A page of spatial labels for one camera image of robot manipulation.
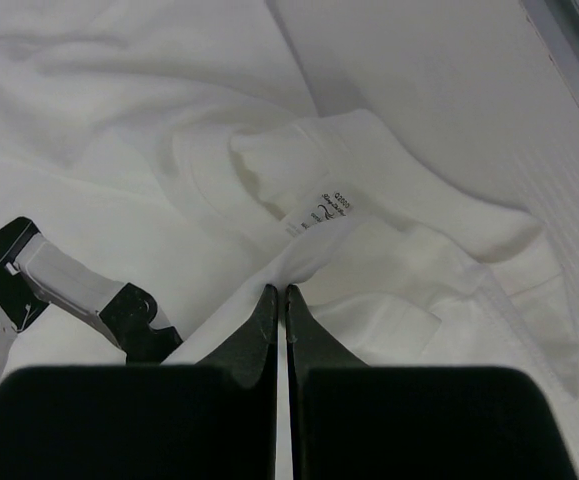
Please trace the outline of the white t-shirt with robot print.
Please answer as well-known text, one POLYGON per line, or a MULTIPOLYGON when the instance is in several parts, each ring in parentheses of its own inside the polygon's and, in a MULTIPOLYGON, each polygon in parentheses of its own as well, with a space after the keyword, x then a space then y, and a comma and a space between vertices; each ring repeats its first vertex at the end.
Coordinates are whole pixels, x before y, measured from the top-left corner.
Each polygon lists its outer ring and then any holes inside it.
POLYGON ((158 301, 191 362, 298 283, 373 365, 523 370, 579 394, 541 223, 472 198, 373 113, 319 118, 258 1, 0 1, 0 226, 158 301))

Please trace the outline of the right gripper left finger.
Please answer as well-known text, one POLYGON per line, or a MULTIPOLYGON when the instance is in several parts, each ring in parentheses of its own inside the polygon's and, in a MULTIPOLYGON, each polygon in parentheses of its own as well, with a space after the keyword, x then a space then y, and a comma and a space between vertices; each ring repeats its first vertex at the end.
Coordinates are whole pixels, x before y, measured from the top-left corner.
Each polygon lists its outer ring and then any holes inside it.
POLYGON ((270 479, 278 293, 194 365, 34 367, 0 385, 0 479, 270 479))

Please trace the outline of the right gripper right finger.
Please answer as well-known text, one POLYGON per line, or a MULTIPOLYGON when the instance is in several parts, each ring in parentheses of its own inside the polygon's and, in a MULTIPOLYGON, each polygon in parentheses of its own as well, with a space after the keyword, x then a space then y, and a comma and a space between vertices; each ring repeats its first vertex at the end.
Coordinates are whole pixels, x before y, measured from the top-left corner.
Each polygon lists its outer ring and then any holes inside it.
POLYGON ((538 385, 506 367, 372 367, 286 290, 297 479, 576 479, 538 385))

